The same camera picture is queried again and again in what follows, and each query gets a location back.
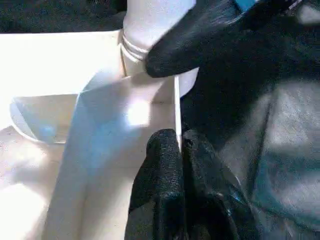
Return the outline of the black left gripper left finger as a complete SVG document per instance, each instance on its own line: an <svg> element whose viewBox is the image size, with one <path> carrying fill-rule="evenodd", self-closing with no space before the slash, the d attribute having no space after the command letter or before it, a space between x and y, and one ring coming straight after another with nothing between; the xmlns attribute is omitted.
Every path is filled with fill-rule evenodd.
<svg viewBox="0 0 320 240"><path fill-rule="evenodd" d="M155 132L133 181L124 238L186 240L183 160L173 129Z"/></svg>

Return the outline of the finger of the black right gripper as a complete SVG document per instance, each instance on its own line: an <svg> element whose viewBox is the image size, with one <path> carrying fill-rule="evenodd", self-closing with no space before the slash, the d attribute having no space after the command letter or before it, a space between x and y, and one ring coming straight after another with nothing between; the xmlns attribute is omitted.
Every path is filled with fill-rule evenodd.
<svg viewBox="0 0 320 240"><path fill-rule="evenodd" d="M293 9L297 0L199 0L171 27L145 57L146 73L153 78L178 75L262 28L274 17Z"/></svg>

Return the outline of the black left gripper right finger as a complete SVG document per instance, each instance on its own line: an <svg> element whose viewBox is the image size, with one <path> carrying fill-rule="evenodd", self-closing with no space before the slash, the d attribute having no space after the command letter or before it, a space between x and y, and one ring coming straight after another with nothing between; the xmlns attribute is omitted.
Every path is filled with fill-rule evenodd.
<svg viewBox="0 0 320 240"><path fill-rule="evenodd" d="M195 130L182 136L186 227L190 240L258 240L250 205L231 170Z"/></svg>

